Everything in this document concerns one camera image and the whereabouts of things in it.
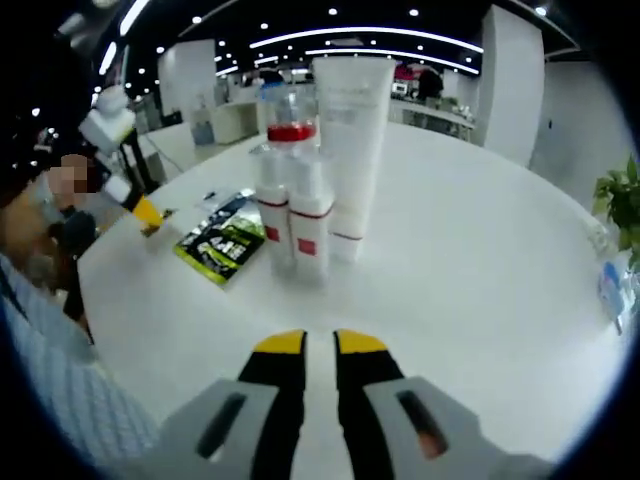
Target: white tube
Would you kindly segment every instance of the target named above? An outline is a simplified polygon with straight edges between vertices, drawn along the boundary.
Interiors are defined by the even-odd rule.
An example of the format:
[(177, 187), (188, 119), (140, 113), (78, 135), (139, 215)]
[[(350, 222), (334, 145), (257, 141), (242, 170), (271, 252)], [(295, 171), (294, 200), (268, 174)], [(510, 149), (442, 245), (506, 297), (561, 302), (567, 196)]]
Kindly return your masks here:
[(395, 62), (369, 57), (316, 58), (313, 69), (322, 154), (333, 165), (332, 253), (355, 261), (375, 194)]

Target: yellow object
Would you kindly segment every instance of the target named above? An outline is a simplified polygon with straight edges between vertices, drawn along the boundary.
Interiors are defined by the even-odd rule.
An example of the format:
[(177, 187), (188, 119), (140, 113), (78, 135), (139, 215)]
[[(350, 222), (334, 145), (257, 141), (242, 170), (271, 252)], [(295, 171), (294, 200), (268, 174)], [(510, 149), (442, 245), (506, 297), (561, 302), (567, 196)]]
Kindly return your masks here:
[(370, 353), (387, 350), (387, 346), (371, 335), (353, 330), (336, 330), (340, 353)]
[(254, 352), (262, 353), (289, 353), (298, 354), (302, 352), (302, 339), (304, 330), (291, 330), (265, 338), (253, 349)]
[(154, 207), (149, 199), (144, 196), (140, 197), (140, 200), (132, 213), (144, 223), (153, 225), (154, 227), (159, 227), (164, 222), (160, 212), (158, 212), (156, 207)]

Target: red label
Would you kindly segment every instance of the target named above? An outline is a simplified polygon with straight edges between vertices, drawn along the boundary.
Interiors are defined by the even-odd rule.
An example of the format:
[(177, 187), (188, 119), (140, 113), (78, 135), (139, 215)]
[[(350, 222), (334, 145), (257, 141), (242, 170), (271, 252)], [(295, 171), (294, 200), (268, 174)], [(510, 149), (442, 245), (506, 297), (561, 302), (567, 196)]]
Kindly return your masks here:
[(316, 256), (316, 242), (311, 240), (305, 240), (304, 238), (298, 239), (298, 250), (312, 257)]
[(280, 233), (278, 232), (277, 228), (267, 227), (265, 225), (264, 226), (264, 231), (267, 234), (267, 238), (269, 240), (271, 240), (272, 242), (279, 242), (280, 241)]

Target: ceiling light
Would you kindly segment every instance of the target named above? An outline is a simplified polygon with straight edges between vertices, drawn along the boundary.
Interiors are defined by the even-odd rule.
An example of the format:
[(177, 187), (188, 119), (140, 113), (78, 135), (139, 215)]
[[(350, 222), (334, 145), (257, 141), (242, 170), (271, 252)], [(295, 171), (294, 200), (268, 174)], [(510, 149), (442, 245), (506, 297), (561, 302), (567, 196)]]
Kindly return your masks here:
[(104, 54), (104, 58), (102, 59), (102, 63), (100, 64), (100, 70), (98, 71), (100, 75), (104, 75), (105, 73), (107, 73), (107, 70), (109, 70), (111, 62), (113, 62), (117, 51), (118, 46), (116, 45), (116, 42), (111, 42), (109, 44), (109, 48), (107, 48), (107, 53)]
[(272, 43), (284, 42), (286, 40), (293, 40), (295, 38), (312, 37), (314, 35), (331, 35), (341, 33), (395, 33), (398, 35), (410, 35), (413, 37), (428, 38), (430, 40), (438, 40), (440, 42), (451, 43), (458, 45), (459, 47), (468, 48), (475, 52), (483, 53), (484, 50), (471, 43), (462, 42), (455, 38), (444, 37), (442, 35), (436, 35), (434, 33), (421, 32), (419, 30), (407, 30), (404, 28), (388, 28), (388, 27), (337, 27), (337, 28), (321, 28), (318, 30), (307, 30), (298, 33), (289, 33), (287, 35), (280, 35), (279, 37), (268, 38), (267, 40), (261, 40), (249, 45), (249, 48), (258, 48)]
[(235, 72), (237, 70), (238, 70), (238, 67), (229, 67), (225, 70), (220, 70), (218, 73), (216, 73), (216, 77), (221, 77), (222, 75), (226, 75), (227, 73)]
[(256, 65), (260, 65), (261, 63), (266, 63), (266, 62), (277, 62), (278, 61), (278, 56), (274, 55), (273, 57), (267, 57), (267, 58), (262, 58), (260, 60), (256, 60), (254, 63)]
[(415, 58), (417, 60), (424, 60), (426, 62), (440, 63), (442, 65), (448, 65), (450, 67), (459, 68), (469, 73), (475, 73), (478, 75), (480, 72), (475, 68), (466, 67), (448, 60), (442, 60), (441, 58), (428, 57), (427, 55), (419, 55), (417, 53), (409, 52), (397, 52), (395, 50), (378, 50), (375, 48), (327, 48), (324, 50), (308, 50), (305, 52), (307, 55), (322, 55), (323, 53), (374, 53), (378, 55), (387, 55), (387, 58), (391, 58), (391, 55), (398, 57)]
[(127, 34), (133, 22), (136, 21), (136, 18), (138, 18), (138, 15), (142, 12), (142, 9), (147, 6), (147, 3), (149, 3), (149, 0), (136, 0), (122, 19), (122, 22), (120, 22), (120, 35), (124, 36)]

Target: white pillar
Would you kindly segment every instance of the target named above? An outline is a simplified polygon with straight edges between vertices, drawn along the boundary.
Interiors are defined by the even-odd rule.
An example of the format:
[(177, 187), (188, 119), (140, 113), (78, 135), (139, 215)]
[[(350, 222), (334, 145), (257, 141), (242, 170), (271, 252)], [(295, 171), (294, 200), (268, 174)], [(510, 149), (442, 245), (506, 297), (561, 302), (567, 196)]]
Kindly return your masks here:
[(476, 143), (528, 166), (544, 91), (540, 29), (496, 7), (483, 20)]
[(215, 106), (216, 47), (214, 40), (174, 45), (158, 59), (158, 80), (163, 115), (180, 111), (184, 121), (201, 100)]

